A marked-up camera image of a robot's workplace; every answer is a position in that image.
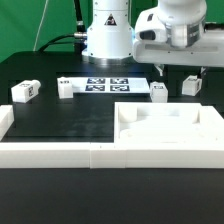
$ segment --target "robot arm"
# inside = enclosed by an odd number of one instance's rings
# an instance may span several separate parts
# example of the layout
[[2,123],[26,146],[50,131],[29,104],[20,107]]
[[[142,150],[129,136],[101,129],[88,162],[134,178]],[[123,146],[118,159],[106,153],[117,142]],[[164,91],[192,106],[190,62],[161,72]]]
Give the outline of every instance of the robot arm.
[[136,23],[134,59],[141,63],[223,67],[224,32],[206,31],[205,0],[159,0]]

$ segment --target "white cable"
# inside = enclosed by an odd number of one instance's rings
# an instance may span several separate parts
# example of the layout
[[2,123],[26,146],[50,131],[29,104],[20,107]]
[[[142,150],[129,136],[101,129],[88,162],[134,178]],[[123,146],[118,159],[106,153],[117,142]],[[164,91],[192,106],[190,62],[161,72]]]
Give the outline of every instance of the white cable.
[[43,15],[42,15],[42,18],[41,18],[41,21],[40,21],[40,25],[39,25],[39,28],[38,28],[38,31],[37,31],[37,35],[36,35],[36,40],[35,40],[35,44],[34,44],[34,47],[33,47],[33,51],[36,51],[37,42],[38,42],[38,39],[39,39],[39,36],[40,36],[40,31],[41,31],[41,28],[42,28],[42,25],[43,25],[43,22],[44,22],[44,18],[45,18],[45,14],[46,14],[46,11],[47,11],[48,3],[49,3],[49,0],[46,0],[45,6],[44,6]]

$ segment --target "black cable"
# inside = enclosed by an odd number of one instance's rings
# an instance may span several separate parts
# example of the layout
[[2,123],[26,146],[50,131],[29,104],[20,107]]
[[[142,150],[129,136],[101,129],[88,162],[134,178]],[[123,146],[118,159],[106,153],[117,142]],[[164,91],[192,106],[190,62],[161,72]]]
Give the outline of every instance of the black cable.
[[80,44],[80,43],[83,43],[81,40],[79,40],[79,41],[66,41],[66,42],[52,42],[52,43],[48,43],[48,44],[45,44],[44,45],[44,48],[42,47],[42,49],[40,50],[38,50],[38,52],[43,52],[45,49],[47,49],[49,46],[51,46],[51,45],[60,45],[60,44]]
[[65,38],[69,38],[69,37],[75,38],[74,34],[66,34],[66,35],[61,35],[61,36],[55,37],[54,39],[50,40],[48,43],[43,45],[41,48],[39,48],[38,51],[44,51],[49,45],[54,44],[56,41],[62,40],[62,39],[65,39]]
[[76,12],[76,21],[77,21],[77,31],[85,32],[86,28],[82,19],[82,11],[79,0],[74,0],[75,12]]

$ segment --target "black tabletop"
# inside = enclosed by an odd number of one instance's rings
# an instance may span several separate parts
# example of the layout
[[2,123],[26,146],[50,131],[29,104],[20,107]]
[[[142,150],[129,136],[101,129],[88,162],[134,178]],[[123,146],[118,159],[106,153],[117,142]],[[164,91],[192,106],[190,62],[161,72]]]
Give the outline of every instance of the black tabletop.
[[[210,69],[196,97],[181,85],[199,67],[102,67],[73,53],[20,52],[0,64],[0,104],[13,104],[15,122],[3,142],[113,142],[115,102],[150,102],[148,94],[74,94],[59,100],[56,79],[145,77],[164,82],[169,102],[200,102],[224,112],[224,72]],[[27,104],[13,103],[10,89],[23,80],[41,82]],[[1,169],[1,224],[224,223],[222,169]]]
[[[224,112],[223,69],[210,69],[195,97],[181,94],[182,83],[197,75],[199,67],[167,66],[164,76],[151,64],[99,66],[84,63],[74,53],[20,52],[0,64],[0,104],[12,104],[15,122],[3,139],[6,142],[76,141],[113,142],[114,103],[151,102],[149,94],[74,93],[73,99],[59,99],[59,77],[144,77],[148,83],[164,82],[169,102],[200,102]],[[39,95],[28,103],[13,103],[11,87],[23,80],[41,82]]]

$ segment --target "green screen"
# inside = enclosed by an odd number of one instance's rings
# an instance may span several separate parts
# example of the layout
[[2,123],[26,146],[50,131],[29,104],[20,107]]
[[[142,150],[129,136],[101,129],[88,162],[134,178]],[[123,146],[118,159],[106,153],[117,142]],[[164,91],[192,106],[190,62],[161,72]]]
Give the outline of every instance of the green screen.
[[[80,0],[86,27],[92,22],[92,1]],[[156,0],[132,0],[131,25],[142,10],[157,5]],[[224,1],[207,0],[207,21],[224,21]],[[42,18],[45,0],[0,1],[0,61],[19,51],[32,51]],[[73,33],[76,18],[73,0],[49,0],[37,49],[59,35]],[[72,51],[72,45],[52,46],[48,50]]]

